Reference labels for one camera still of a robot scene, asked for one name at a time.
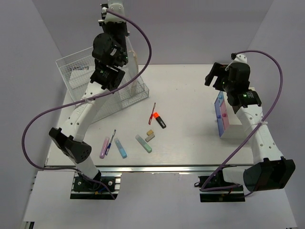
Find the clear document sleeve with papers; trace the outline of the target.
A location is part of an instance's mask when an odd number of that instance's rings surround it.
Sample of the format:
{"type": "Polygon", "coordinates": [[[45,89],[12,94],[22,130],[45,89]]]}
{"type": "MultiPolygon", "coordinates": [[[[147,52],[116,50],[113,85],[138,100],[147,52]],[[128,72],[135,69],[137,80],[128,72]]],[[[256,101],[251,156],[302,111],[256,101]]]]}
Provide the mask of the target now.
{"type": "MultiPolygon", "coordinates": [[[[139,66],[137,62],[137,54],[132,48],[132,44],[130,42],[130,39],[126,37],[126,45],[127,45],[127,51],[128,51],[128,71],[130,74],[131,79],[133,79],[138,73],[139,73],[139,66]]],[[[137,82],[138,80],[135,79],[131,84],[131,96],[136,95],[136,89],[137,89],[137,82]]]]}

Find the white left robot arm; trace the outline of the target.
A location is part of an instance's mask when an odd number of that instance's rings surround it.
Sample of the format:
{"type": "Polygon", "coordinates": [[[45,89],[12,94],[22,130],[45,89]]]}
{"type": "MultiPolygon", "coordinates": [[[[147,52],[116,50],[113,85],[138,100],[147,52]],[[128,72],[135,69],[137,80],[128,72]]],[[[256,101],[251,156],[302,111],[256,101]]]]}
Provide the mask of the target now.
{"type": "Polygon", "coordinates": [[[74,108],[59,128],[52,128],[49,132],[55,145],[86,176],[84,184],[89,190],[98,189],[101,179],[98,177],[99,170],[90,157],[92,148],[84,142],[84,137],[108,99],[107,96],[96,96],[118,88],[125,75],[122,68],[128,63],[126,23],[102,22],[100,25],[103,33],[95,37],[92,45],[95,70],[82,97],[83,102],[74,108]]]}

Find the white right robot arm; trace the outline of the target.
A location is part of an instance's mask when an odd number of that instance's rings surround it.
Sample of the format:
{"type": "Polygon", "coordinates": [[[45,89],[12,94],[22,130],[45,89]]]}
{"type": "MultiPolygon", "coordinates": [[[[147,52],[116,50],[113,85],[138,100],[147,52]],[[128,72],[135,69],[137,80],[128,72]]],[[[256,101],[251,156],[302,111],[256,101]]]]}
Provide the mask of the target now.
{"type": "Polygon", "coordinates": [[[295,163],[285,159],[278,149],[264,120],[262,102],[256,91],[250,89],[250,66],[242,62],[232,64],[214,63],[205,78],[209,86],[216,77],[213,87],[225,92],[227,101],[242,124],[247,135],[254,164],[248,168],[221,165],[215,184],[220,190],[231,185],[245,186],[248,191],[283,189],[293,172],[295,163]]]}

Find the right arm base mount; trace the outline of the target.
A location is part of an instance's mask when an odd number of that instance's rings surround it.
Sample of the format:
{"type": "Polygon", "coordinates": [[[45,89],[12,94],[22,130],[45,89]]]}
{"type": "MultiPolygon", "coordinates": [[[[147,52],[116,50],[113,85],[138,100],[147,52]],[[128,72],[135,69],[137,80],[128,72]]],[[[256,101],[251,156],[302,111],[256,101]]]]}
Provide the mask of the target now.
{"type": "Polygon", "coordinates": [[[199,191],[201,203],[241,203],[245,202],[245,189],[234,183],[228,183],[224,180],[222,171],[213,175],[210,180],[209,176],[217,167],[212,166],[195,166],[193,171],[197,178],[194,188],[199,191]]]}

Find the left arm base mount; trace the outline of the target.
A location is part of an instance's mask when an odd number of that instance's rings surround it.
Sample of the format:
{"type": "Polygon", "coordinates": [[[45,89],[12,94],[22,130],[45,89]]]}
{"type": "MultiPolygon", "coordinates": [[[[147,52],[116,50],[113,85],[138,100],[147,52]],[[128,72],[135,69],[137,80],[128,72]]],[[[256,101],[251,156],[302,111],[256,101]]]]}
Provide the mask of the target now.
{"type": "Polygon", "coordinates": [[[74,175],[70,199],[77,200],[115,200],[121,183],[121,174],[106,173],[101,176],[102,184],[88,181],[78,174],[74,175]]]}

